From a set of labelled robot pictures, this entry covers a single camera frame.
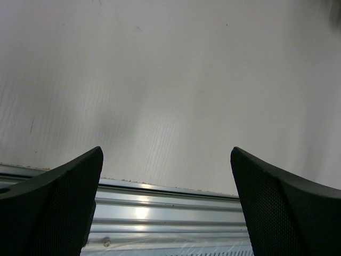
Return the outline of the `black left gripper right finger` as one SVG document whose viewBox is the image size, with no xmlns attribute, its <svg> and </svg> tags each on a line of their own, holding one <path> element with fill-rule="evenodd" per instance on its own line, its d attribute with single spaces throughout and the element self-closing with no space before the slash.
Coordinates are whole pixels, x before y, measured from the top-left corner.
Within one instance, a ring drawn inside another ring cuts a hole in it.
<svg viewBox="0 0 341 256">
<path fill-rule="evenodd" d="M 235 147 L 231 168 L 254 255 L 340 255 L 340 190 Z"/>
</svg>

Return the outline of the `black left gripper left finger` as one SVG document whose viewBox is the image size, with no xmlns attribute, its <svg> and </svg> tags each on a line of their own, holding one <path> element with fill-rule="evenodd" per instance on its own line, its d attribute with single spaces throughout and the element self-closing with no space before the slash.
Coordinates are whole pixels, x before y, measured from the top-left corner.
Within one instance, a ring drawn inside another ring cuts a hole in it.
<svg viewBox="0 0 341 256">
<path fill-rule="evenodd" d="M 1 188 L 1 255 L 80 255 L 96 207 L 103 152 L 95 147 Z"/>
</svg>

